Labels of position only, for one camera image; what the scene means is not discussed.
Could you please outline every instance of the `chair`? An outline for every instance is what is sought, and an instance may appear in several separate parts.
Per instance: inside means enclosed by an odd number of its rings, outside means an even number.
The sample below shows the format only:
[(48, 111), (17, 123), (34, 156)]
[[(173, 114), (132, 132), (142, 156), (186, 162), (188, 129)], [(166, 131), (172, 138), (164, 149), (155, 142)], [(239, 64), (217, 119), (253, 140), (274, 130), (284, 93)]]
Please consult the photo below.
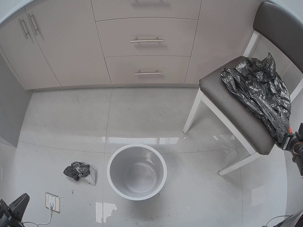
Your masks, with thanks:
[[(261, 35), (278, 47), (303, 73), (303, 24), (283, 8), (270, 3), (260, 4), (253, 23), (254, 33), (243, 54), (228, 62), (214, 72), (202, 78), (194, 104), (185, 123), (183, 132), (186, 134), (203, 101), (217, 117), (237, 137), (250, 155), (222, 169), (222, 176), (261, 155), (268, 155), (275, 145), (262, 121), (252, 115), (245, 106), (233, 96), (221, 81), (221, 71), (226, 67), (234, 67), (244, 57), (252, 55)], [(290, 95), (291, 101), (303, 88), (303, 79)]]

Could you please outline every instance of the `outlet cover plate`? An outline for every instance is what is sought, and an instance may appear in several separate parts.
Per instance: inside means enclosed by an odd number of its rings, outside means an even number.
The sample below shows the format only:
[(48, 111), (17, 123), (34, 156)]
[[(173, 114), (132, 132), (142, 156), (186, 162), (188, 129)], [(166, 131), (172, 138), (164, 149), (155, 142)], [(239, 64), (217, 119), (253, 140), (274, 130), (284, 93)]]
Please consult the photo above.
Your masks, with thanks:
[(54, 194), (51, 194), (49, 192), (45, 192), (45, 207), (47, 209), (49, 209), (48, 208), (49, 201), (54, 201), (54, 200), (55, 200), (55, 205), (53, 207), (53, 211), (57, 212), (57, 213), (60, 213), (60, 197), (56, 196)]

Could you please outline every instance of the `chair frame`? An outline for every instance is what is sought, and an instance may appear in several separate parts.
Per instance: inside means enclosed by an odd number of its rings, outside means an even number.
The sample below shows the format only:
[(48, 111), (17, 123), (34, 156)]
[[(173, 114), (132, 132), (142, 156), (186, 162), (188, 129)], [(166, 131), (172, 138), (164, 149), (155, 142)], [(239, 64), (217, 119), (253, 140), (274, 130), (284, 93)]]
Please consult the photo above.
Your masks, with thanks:
[[(257, 31), (254, 31), (246, 49), (245, 49), (245, 52), (243, 54), (244, 57), (252, 56), (260, 38), (261, 38), (261, 34)], [(295, 88), (293, 93), (290, 95), (291, 102), (299, 94), (299, 92), (301, 91), (302, 88), (303, 88), (303, 79), (300, 81), (300, 83), (297, 85), (297, 87)], [(235, 135), (235, 137), (240, 141), (240, 143), (249, 152), (249, 155), (247, 157), (245, 157), (244, 159), (239, 160), (239, 161), (235, 162), (234, 164), (219, 171), (220, 176), (223, 176), (226, 173), (236, 170), (261, 156), (261, 154), (259, 154), (254, 149), (254, 147), (245, 139), (245, 137), (233, 125), (233, 123), (213, 104), (213, 102), (200, 89), (198, 90), (194, 104), (192, 105), (191, 111), (190, 111), (187, 121), (184, 125), (184, 128), (183, 128), (184, 134), (186, 134), (188, 132), (188, 130), (190, 129), (191, 124), (194, 121), (195, 116), (200, 108), (201, 102), (204, 102), (214, 112), (214, 114), (228, 127), (228, 129)]]

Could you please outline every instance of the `stainless steel bar handle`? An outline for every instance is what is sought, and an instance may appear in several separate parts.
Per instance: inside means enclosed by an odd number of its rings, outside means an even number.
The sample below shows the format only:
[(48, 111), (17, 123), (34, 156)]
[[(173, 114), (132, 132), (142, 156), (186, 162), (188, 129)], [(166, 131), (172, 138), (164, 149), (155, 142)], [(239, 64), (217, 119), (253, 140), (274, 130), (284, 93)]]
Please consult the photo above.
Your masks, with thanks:
[(130, 40), (129, 42), (131, 43), (140, 43), (140, 42), (163, 42), (164, 40), (159, 40), (158, 37), (156, 37), (155, 40), (138, 40), (138, 38), (136, 37), (134, 40)]
[(28, 32), (27, 33), (25, 32), (25, 29), (24, 29), (23, 24), (22, 24), (22, 22), (24, 22), (24, 20), (18, 19), (18, 21), (19, 21), (19, 24), (21, 26), (22, 32), (23, 32), (23, 34), (25, 36), (25, 39), (28, 39), (28, 37), (27, 37)]
[(156, 70), (155, 72), (140, 72), (140, 70), (138, 70), (137, 73), (134, 73), (135, 76), (138, 75), (161, 75), (162, 72), (158, 72), (158, 70)]
[(38, 29), (35, 28), (35, 25), (32, 21), (32, 17), (33, 17), (33, 15), (30, 15), (29, 13), (27, 14), (27, 19), (28, 19), (29, 24), (31, 25), (32, 31), (33, 31), (34, 35), (37, 36), (38, 35), (37, 30)]

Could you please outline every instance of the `electrical outlet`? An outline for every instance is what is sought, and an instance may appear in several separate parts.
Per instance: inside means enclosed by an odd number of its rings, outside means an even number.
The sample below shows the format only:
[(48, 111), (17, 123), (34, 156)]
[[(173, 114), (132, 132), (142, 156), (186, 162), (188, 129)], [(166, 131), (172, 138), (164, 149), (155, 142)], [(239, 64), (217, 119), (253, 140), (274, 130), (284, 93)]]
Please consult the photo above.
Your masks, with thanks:
[(54, 194), (45, 193), (45, 207), (48, 209), (48, 205), (52, 205), (52, 210), (60, 213), (60, 197)]

